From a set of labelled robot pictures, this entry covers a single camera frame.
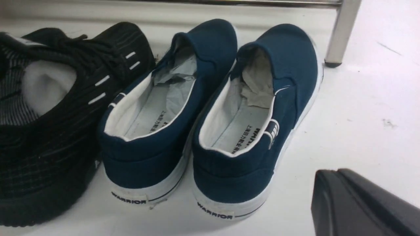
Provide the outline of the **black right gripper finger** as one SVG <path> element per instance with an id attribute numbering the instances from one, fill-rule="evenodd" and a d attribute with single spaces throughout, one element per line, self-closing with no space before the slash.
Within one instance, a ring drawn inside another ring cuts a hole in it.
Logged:
<path id="1" fill-rule="evenodd" d="M 418 236 L 420 210 L 341 168 L 317 170 L 311 203 L 317 236 Z"/>

